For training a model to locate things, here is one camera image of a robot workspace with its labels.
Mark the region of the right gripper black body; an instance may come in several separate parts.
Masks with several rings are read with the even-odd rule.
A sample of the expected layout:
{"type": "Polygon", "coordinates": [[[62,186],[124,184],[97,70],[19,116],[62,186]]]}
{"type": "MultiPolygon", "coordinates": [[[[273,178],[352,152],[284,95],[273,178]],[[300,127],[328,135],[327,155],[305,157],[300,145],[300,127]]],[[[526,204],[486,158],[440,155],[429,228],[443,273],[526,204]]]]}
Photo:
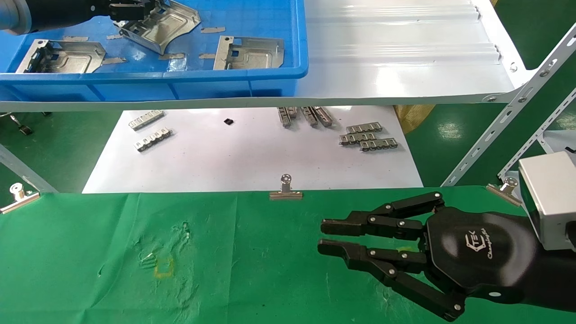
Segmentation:
{"type": "Polygon", "coordinates": [[[427,274],[445,293],[521,303],[537,238],[525,216],[443,208],[426,220],[427,274]]]}

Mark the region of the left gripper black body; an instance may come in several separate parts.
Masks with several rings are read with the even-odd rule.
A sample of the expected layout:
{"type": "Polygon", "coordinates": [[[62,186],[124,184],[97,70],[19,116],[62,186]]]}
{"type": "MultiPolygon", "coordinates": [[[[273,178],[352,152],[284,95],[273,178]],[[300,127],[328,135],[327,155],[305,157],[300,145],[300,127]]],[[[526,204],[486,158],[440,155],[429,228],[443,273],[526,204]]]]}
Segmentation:
{"type": "Polygon", "coordinates": [[[109,16],[117,0],[27,0],[27,28],[70,27],[97,16],[109,16]]]}

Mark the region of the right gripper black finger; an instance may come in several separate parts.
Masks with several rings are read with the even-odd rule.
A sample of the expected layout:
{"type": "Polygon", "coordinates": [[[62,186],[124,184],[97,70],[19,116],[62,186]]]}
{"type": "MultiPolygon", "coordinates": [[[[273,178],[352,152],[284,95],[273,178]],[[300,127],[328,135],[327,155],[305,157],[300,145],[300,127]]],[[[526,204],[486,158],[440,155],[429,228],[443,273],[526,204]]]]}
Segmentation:
{"type": "Polygon", "coordinates": [[[389,202],[373,211],[351,211],[345,219],[324,219],[320,230],[323,234],[364,236],[416,241],[424,236],[425,225],[414,220],[415,216],[434,212],[445,205],[439,192],[389,202]]]}
{"type": "Polygon", "coordinates": [[[319,240],[317,250],[324,256],[341,258],[350,270],[372,275],[385,287],[447,322],[454,322],[465,311],[464,295],[444,293],[413,277],[429,270],[424,253],[367,248],[325,238],[319,240]]]}

